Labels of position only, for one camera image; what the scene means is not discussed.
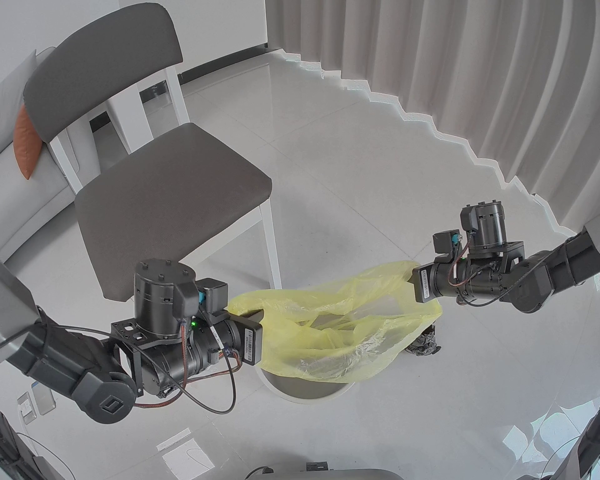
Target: black baseboard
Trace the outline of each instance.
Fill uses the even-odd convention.
[[[263,53],[272,52],[273,50],[274,49],[270,49],[266,43],[264,45],[250,47],[249,49],[240,50],[239,52],[231,53],[229,55],[222,56],[221,58],[217,58],[215,60],[207,62],[205,64],[198,65],[197,67],[193,67],[189,70],[186,70],[183,73],[179,73],[177,75],[177,78],[179,79],[179,84],[183,85],[185,83],[191,82],[192,80],[196,80],[204,75],[228,67],[229,65],[239,63],[243,60],[247,60],[248,58],[262,55]],[[163,80],[162,82],[157,83],[156,85],[152,85],[151,87],[142,90],[140,92],[140,98],[142,99],[142,103],[146,103],[148,100],[151,100],[166,92],[167,82],[166,80]],[[89,121],[89,126],[92,128],[92,132],[94,132],[109,123],[109,114],[106,112],[102,112],[100,115],[92,118]]]

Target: tiled floor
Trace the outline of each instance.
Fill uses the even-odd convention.
[[[565,239],[539,204],[514,186],[501,189],[492,169],[474,166],[463,145],[435,138],[426,122],[403,121],[393,104],[370,101],[355,82],[279,52],[183,90],[193,122],[273,179],[285,288],[394,260],[429,262],[431,235],[459,227],[460,209],[480,200],[502,200],[508,236],[524,240],[528,254]],[[168,95],[145,107],[155,135],[176,125]],[[96,140],[104,168],[124,156],[110,125]],[[227,281],[231,295],[266,288],[262,242],[255,226],[192,266],[199,275]],[[133,313],[130,302],[102,298],[72,207],[8,266],[62,323],[107,328]],[[78,478],[98,480],[174,478],[156,445],[186,427],[216,465],[205,479],[241,479],[259,465],[283,471],[319,460],[335,469],[388,469],[406,480],[540,474],[600,406],[594,282],[563,292],[529,316],[500,303],[468,310],[443,299],[442,306],[437,355],[401,353],[375,378],[328,403],[282,400],[245,367],[229,415],[206,415],[184,398],[168,409],[136,410],[116,425],[99,425],[58,398],[56,410],[28,431]],[[15,400],[29,379],[6,362],[0,374],[12,382],[0,390],[0,407],[18,422]],[[227,379],[211,382],[191,390],[226,406]]]

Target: sofa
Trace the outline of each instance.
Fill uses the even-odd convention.
[[[53,47],[37,54],[35,56],[37,65],[43,62],[52,50]],[[14,95],[12,98],[7,98],[7,90],[12,94],[15,93],[14,82],[11,89],[1,87],[0,84],[0,112],[10,110],[10,108],[4,109],[4,104],[11,103],[13,106],[16,101],[22,102],[23,88],[17,92],[18,98],[14,98]],[[6,134],[6,130],[10,128],[9,122],[5,121],[4,126],[0,125],[0,130],[1,128],[4,128]],[[83,185],[100,174],[94,137],[86,115],[72,123],[58,137]],[[13,144],[2,149],[0,152],[0,262],[5,262],[29,237],[68,206],[74,198],[73,191],[46,144],[42,147],[40,159],[29,180],[26,180],[19,170]]]

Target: beige curtain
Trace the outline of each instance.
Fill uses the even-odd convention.
[[[575,231],[600,213],[599,6],[266,0],[270,47],[430,114],[439,131],[497,160],[506,181],[518,176]]]

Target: yellow plastic bag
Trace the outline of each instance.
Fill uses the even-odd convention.
[[[258,290],[227,309],[263,309],[261,368],[284,377],[350,383],[373,377],[442,314],[415,301],[415,262],[379,265],[309,290]]]

